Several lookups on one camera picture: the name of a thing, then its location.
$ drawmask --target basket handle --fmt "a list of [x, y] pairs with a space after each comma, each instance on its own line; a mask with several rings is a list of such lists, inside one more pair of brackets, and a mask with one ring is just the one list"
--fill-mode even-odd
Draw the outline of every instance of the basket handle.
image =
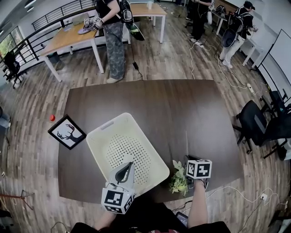
[[108, 128], [109, 126], [112, 126], [113, 124], [114, 122], [106, 123], [104, 126], [101, 127], [101, 130], [105, 130], [106, 128]]

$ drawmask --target black t-shirt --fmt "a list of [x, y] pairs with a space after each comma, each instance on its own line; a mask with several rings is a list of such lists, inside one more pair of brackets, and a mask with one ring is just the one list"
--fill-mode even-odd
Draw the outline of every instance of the black t-shirt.
[[[97, 0], [97, 9], [98, 9], [98, 14], [100, 18], [103, 18], [110, 12], [110, 8], [108, 7], [108, 4], [112, 2], [113, 0]], [[104, 24], [113, 24], [116, 22], [119, 22], [120, 19], [117, 16], [112, 17], [111, 19], [107, 20]]]
[[[248, 12], [246, 8], [239, 8], [236, 10], [236, 13], [238, 13], [239, 15], [241, 14], [244, 14]], [[243, 20], [244, 20], [244, 29], [239, 32], [238, 34], [243, 38], [243, 39], [246, 39], [246, 34], [247, 34], [247, 31], [248, 31], [248, 28], [249, 27], [253, 27], [253, 17], [250, 16], [250, 15], [246, 15], [243, 17]]]
[[[201, 0], [201, 2], [211, 2], [211, 0]], [[199, 15], [201, 16], [200, 18], [202, 18], [202, 16], [205, 16], [206, 17], [206, 13], [207, 11], [209, 11], [209, 7], [206, 6], [206, 5], [203, 5], [203, 4], [200, 4], [200, 3], [195, 3], [194, 4], [194, 10], [195, 10], [195, 13], [199, 13]]]
[[[134, 200], [126, 214], [118, 214], [111, 223], [110, 228], [99, 232], [149, 233], [149, 232], [178, 233], [230, 233], [224, 222], [203, 224], [187, 229], [174, 213], [163, 203], [140, 196]], [[98, 233], [97, 230], [84, 223], [76, 223], [71, 233]]]

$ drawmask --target wooden floor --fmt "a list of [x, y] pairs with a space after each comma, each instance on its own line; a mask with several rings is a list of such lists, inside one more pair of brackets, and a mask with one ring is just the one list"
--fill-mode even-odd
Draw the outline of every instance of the wooden floor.
[[[168, 13], [164, 43], [159, 43], [161, 19], [158, 17], [156, 27], [153, 27], [152, 22], [146, 18], [141, 20], [140, 28], [146, 37], [144, 42], [132, 40], [140, 72], [145, 80], [192, 79], [189, 52], [192, 43], [186, 36], [187, 31], [183, 26], [186, 23], [184, 8], [172, 3], [161, 5], [167, 7], [165, 11]], [[230, 86], [214, 58], [215, 48], [207, 46], [218, 47], [220, 52], [221, 38], [212, 34], [210, 29], [206, 30], [202, 41], [207, 37], [206, 49], [211, 49], [210, 51], [197, 46], [192, 50], [193, 74], [196, 79], [216, 81], [231, 121], [239, 124], [234, 116], [249, 100], [254, 100], [261, 106], [259, 101], [261, 93], [254, 96], [248, 90]], [[21, 232], [49, 232], [57, 221], [63, 222], [68, 226], [68, 230], [71, 230], [76, 222], [92, 225], [102, 214], [103, 210], [98, 204], [81, 203], [59, 197], [59, 144], [47, 133], [52, 125], [49, 121], [50, 114], [55, 114], [57, 119], [63, 116], [69, 89], [103, 84], [109, 77], [106, 48], [99, 48], [99, 52], [103, 64], [106, 64], [104, 74], [101, 74], [97, 67], [93, 50], [85, 50], [61, 58], [61, 62], [56, 66], [63, 80], [61, 83], [57, 82], [45, 64], [41, 64], [28, 71], [18, 89], [13, 90], [12, 86], [6, 86], [0, 92], [0, 105], [12, 116], [12, 126], [7, 134], [10, 149], [7, 151], [7, 143], [4, 142], [1, 156], [1, 171], [6, 172], [6, 177], [2, 181], [2, 193], [19, 195], [22, 189], [35, 193], [34, 197], [27, 198], [34, 207], [33, 211], [20, 200], [12, 202], [7, 198], [2, 199]], [[126, 74], [123, 81], [139, 80], [140, 75], [133, 69], [132, 53], [127, 44], [125, 53]], [[234, 66], [232, 72], [242, 83], [250, 83], [255, 91], [260, 91], [262, 82], [260, 76], [249, 71], [250, 64], [243, 67], [241, 65], [243, 60], [242, 54], [235, 54], [232, 59]], [[225, 67], [222, 67], [222, 70], [232, 85], [241, 86], [233, 75], [227, 73]], [[267, 94], [266, 88], [263, 89], [263, 94]], [[265, 188], [270, 187], [283, 202], [289, 191], [289, 162], [280, 161], [276, 155], [264, 160], [262, 157], [270, 151], [271, 144], [262, 148], [255, 145], [253, 147], [253, 153], [247, 155], [245, 145], [239, 146], [244, 179], [226, 185], [237, 188], [249, 200], [254, 200]], [[184, 201], [167, 205], [175, 208]], [[209, 222], [224, 221], [231, 232], [237, 233], [259, 203], [260, 201], [249, 203], [239, 193], [229, 188], [218, 191], [207, 199]], [[262, 204], [254, 212], [242, 232], [266, 232], [277, 204], [276, 195], [273, 195], [269, 204], [266, 206]], [[64, 232], [62, 226], [58, 226], [57, 229]]]

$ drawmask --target power outlet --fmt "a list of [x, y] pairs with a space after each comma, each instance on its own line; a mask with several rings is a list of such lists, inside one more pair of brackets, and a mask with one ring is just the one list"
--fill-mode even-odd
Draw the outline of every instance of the power outlet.
[[264, 202], [266, 202], [267, 198], [268, 198], [268, 195], [264, 193], [261, 195], [261, 199], [264, 200]]
[[246, 86], [249, 88], [249, 90], [252, 94], [255, 94], [254, 89], [251, 87], [251, 85], [249, 83]]

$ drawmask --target window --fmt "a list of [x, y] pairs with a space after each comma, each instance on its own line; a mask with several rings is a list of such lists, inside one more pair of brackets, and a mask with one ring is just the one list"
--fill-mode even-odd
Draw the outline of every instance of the window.
[[0, 55], [5, 57], [5, 55], [16, 46], [12, 35], [8, 34], [4, 40], [0, 43]]
[[[5, 55], [11, 51], [18, 43], [23, 40], [23, 37], [19, 31], [19, 28], [14, 28], [5, 38], [3, 41], [0, 42], [0, 58], [4, 58]], [[25, 63], [25, 59], [21, 52], [17, 53], [16, 60], [20, 61], [20, 64]]]
[[21, 35], [21, 33], [20, 33], [18, 27], [16, 27], [16, 28], [11, 32], [11, 35], [12, 35], [12, 37], [13, 37], [13, 39], [14, 39], [14, 42], [15, 42], [16, 44], [22, 42], [23, 38], [22, 38], [22, 35]]

